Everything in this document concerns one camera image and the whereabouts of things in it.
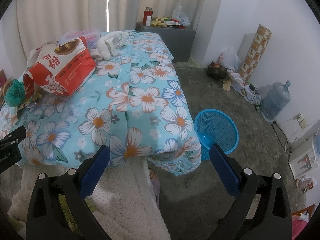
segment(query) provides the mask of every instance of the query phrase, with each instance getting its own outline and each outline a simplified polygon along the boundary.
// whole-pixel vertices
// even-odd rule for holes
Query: water jug neck
[[[288,79],[286,84],[283,85],[284,88],[288,89],[288,87],[291,85],[290,80]]]

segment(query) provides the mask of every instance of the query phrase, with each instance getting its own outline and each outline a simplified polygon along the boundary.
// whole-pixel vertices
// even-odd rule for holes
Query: electrical outlet
[[[308,124],[307,124],[307,121],[306,121],[304,115],[300,112],[296,117],[297,117],[297,120],[299,121],[300,127],[302,129],[305,129],[308,126]]]

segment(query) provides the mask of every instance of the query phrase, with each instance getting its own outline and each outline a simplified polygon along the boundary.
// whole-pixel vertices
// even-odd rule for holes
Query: white bottle
[[[151,22],[151,16],[147,16],[146,26],[150,26],[150,22]]]

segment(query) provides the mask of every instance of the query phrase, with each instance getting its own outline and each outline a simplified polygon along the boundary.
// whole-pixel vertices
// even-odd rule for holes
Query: blue trash can
[[[201,160],[209,159],[209,149],[218,143],[226,153],[231,153],[238,145],[239,133],[235,123],[225,113],[216,109],[206,109],[196,116],[195,130],[201,143]]]

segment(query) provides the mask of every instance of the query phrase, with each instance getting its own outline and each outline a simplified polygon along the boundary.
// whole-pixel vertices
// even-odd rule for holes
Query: floral bedspread
[[[191,172],[200,164],[201,146],[171,60],[158,34],[131,31],[116,57],[97,62],[71,97],[48,93],[18,117],[4,104],[0,137],[26,127],[20,165],[77,168],[107,145],[111,166],[148,156],[175,175]]]

